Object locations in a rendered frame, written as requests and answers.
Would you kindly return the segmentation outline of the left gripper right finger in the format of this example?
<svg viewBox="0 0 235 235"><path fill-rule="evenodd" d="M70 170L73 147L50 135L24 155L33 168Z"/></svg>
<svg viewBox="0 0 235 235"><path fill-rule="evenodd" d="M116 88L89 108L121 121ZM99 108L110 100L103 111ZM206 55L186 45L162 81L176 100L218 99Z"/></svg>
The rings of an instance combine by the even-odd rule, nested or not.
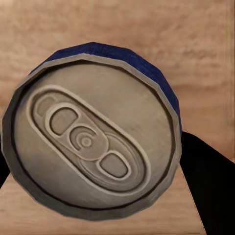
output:
<svg viewBox="0 0 235 235"><path fill-rule="evenodd" d="M235 235L235 164L182 132L180 166L207 235Z"/></svg>

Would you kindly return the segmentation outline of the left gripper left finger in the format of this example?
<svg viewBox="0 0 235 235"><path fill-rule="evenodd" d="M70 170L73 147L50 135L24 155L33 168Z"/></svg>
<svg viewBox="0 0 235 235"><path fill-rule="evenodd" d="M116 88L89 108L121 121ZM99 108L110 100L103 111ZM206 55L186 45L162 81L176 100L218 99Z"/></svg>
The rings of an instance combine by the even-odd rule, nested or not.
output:
<svg viewBox="0 0 235 235"><path fill-rule="evenodd" d="M1 139L0 139L0 188L4 184L10 172L11 171L9 169L9 166L1 152Z"/></svg>

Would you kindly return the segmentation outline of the can of soda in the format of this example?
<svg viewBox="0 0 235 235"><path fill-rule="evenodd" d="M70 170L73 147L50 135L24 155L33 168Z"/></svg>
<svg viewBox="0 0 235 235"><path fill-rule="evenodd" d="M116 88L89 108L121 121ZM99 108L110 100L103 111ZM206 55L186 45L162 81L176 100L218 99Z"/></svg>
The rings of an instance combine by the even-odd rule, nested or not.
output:
<svg viewBox="0 0 235 235"><path fill-rule="evenodd" d="M126 219L171 186L182 155L179 101L129 48L60 49L13 90L1 152L42 206L88 222Z"/></svg>

